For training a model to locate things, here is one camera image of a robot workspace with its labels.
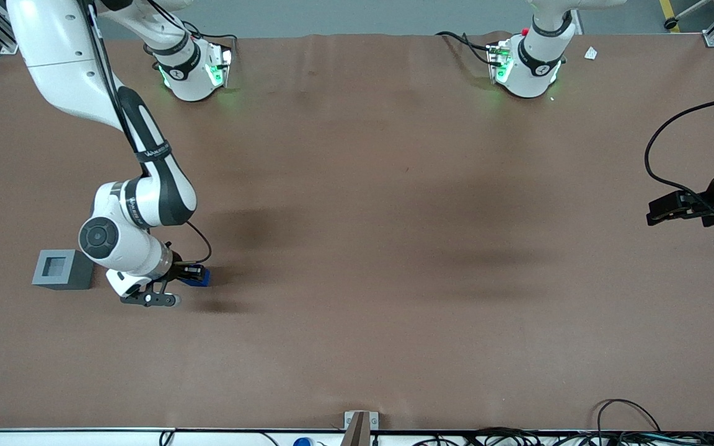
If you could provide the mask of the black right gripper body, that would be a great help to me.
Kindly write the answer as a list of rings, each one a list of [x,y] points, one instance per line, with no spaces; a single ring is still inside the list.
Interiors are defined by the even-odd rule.
[[[182,257],[175,251],[171,251],[170,254],[171,262],[165,274],[165,282],[189,280],[189,272],[187,271],[187,266],[183,263]]]

